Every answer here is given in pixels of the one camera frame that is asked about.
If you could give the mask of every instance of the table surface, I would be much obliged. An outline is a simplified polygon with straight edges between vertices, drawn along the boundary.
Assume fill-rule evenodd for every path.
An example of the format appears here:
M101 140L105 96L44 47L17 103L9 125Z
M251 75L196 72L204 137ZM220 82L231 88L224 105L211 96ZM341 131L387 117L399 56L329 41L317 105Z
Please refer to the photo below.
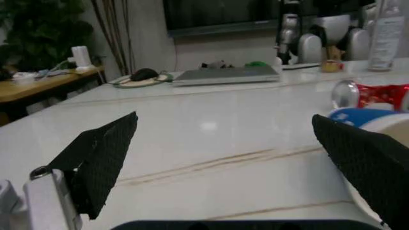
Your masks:
M78 74L74 69L72 74L63 74L38 80L30 84L16 84L11 80L0 81L0 103L15 101L33 94L43 92L54 87L70 83L83 77L91 76L98 71L103 71L103 67Z
M344 73L286 71L265 84L138 89L103 85L0 128L0 175L22 193L30 171L80 132L132 111L138 128L115 187L95 221L108 229L147 219L351 219L376 225L352 202L317 142L314 114L332 110L340 79L409 83L401 59L389 73L365 62Z

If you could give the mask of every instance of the green leaves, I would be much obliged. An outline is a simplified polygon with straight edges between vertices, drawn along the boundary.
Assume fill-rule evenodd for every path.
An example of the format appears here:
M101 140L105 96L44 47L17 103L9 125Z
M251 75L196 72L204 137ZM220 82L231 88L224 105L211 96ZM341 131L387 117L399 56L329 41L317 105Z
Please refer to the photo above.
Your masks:
M82 0L0 0L0 26L8 26L4 57L20 57L22 71L50 69L70 57L72 46L87 45L92 26L80 21Z

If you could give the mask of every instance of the laptop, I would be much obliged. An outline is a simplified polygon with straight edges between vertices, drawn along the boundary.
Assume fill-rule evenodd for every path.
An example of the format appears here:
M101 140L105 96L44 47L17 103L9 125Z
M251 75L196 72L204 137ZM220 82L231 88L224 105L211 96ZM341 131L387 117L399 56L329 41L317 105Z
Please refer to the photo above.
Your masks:
M278 74L270 66L239 67L227 69L188 70L173 81L174 86L210 85L244 82L279 81Z

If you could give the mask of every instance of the computer mouse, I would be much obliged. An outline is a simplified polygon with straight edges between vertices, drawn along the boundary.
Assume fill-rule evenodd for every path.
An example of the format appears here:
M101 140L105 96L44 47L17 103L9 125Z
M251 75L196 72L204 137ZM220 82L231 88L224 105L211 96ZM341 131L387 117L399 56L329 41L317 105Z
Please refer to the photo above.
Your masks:
M131 81L143 81L146 79L155 78L157 76L159 76L159 74L153 69L143 68L132 74L129 79Z

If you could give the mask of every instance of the red can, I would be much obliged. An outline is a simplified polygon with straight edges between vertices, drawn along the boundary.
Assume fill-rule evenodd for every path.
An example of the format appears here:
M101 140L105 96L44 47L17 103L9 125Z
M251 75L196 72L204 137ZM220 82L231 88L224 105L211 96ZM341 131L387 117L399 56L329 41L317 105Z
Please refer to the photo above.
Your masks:
M332 90L335 108L364 108L372 103L388 103L396 111L409 111L409 84L366 86L352 80L339 82Z

